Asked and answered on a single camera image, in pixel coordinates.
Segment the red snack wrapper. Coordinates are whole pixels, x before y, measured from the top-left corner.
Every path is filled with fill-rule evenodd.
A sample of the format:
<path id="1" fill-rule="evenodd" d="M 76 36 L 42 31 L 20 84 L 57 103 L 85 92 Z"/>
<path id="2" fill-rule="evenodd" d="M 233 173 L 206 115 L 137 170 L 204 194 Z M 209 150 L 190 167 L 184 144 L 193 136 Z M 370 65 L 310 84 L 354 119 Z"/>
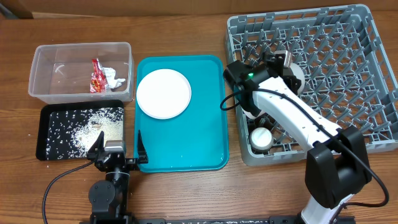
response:
<path id="1" fill-rule="evenodd" d="M 91 74 L 90 93 L 110 92 L 108 81 L 98 58 L 92 60 L 94 72 Z"/>

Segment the white cup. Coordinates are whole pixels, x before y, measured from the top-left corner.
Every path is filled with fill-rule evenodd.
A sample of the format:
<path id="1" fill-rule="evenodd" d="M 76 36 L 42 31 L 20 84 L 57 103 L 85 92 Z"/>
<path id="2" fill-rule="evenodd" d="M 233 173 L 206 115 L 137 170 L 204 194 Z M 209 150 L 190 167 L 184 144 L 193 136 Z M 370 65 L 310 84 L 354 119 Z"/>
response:
<path id="1" fill-rule="evenodd" d="M 273 143 L 272 133 L 266 128 L 256 128 L 249 136 L 251 146 L 257 151 L 268 151 Z"/>

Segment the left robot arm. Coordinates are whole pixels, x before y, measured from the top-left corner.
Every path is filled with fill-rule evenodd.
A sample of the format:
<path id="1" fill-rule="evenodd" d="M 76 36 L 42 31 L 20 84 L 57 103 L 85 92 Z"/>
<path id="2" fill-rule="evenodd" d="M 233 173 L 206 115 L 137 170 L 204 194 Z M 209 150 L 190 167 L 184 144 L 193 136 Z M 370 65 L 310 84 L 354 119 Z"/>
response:
<path id="1" fill-rule="evenodd" d="M 137 158 L 126 157 L 123 140 L 105 141 L 104 132 L 87 152 L 87 159 L 105 173 L 105 179 L 94 183 L 88 194 L 91 203 L 90 223 L 138 223 L 127 211 L 130 172 L 139 170 L 140 164 L 148 163 L 148 156 L 137 137 Z"/>

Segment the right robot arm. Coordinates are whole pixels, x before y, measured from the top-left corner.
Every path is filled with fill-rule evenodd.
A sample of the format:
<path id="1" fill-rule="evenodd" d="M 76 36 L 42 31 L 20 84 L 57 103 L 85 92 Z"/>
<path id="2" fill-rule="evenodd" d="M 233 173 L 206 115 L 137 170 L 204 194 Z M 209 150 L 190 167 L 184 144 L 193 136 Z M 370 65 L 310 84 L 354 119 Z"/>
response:
<path id="1" fill-rule="evenodd" d="M 334 223 L 348 200 L 372 179 L 364 136 L 341 128 L 311 109 L 298 94 L 305 75 L 287 50 L 264 54 L 253 66 L 236 60 L 223 77 L 248 116 L 276 120 L 306 151 L 305 185 L 310 200 L 299 223 Z"/>

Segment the white wrapper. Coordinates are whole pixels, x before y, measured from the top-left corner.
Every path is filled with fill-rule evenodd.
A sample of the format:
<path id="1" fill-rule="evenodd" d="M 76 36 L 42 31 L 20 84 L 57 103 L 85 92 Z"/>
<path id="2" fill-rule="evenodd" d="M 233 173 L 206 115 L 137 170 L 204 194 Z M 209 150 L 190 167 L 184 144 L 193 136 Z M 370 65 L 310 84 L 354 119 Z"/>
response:
<path id="1" fill-rule="evenodd" d="M 119 88 L 126 81 L 125 78 L 116 78 L 116 71 L 113 68 L 104 67 L 103 71 L 110 90 Z"/>

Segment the white pink bowl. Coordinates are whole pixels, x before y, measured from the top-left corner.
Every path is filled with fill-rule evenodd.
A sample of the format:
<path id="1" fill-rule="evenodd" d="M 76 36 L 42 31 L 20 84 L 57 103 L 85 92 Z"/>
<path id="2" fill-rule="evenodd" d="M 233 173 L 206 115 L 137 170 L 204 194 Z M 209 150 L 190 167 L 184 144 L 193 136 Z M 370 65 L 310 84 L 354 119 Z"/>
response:
<path id="1" fill-rule="evenodd" d="M 256 119 L 260 116 L 262 116 L 265 111 L 264 110 L 260 110 L 259 108 L 257 108 L 256 106 L 254 107 L 245 107 L 242 108 L 243 113 L 249 118 L 249 119 Z"/>

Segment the large white plate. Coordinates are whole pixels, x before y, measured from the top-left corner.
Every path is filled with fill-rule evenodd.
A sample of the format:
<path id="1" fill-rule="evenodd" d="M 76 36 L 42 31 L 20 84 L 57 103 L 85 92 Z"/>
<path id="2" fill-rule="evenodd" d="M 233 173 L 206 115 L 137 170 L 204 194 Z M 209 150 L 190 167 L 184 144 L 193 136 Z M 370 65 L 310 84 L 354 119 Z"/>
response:
<path id="1" fill-rule="evenodd" d="M 180 72 L 168 68 L 148 73 L 137 87 L 137 103 L 151 118 L 170 119 L 188 107 L 192 97 L 189 81 Z"/>

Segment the small grey bowl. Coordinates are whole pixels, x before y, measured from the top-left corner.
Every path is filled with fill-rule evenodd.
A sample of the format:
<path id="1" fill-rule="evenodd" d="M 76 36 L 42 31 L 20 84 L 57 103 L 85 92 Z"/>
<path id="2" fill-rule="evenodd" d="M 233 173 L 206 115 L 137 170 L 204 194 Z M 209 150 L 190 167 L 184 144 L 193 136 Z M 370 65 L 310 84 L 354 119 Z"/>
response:
<path id="1" fill-rule="evenodd" d="M 305 75 L 303 70 L 296 64 L 296 63 L 291 63 L 290 64 L 290 69 L 293 73 L 293 75 L 298 78 L 301 81 L 301 84 L 297 90 L 297 95 L 300 95 L 303 92 L 304 86 L 305 86 Z"/>

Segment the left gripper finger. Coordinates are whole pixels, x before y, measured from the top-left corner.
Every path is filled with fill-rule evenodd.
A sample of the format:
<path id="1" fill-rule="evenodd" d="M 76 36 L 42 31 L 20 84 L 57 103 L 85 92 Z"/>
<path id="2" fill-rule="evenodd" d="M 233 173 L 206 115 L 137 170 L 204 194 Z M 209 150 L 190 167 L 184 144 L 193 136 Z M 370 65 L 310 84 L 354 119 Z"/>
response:
<path id="1" fill-rule="evenodd" d="M 137 154 L 138 154 L 138 161 L 140 164 L 148 163 L 148 156 L 144 144 L 142 142 L 142 135 L 140 130 L 138 130 L 137 133 Z"/>
<path id="2" fill-rule="evenodd" d="M 104 149 L 104 132 L 101 131 L 96 141 L 87 152 L 87 156 L 97 156 Z"/>

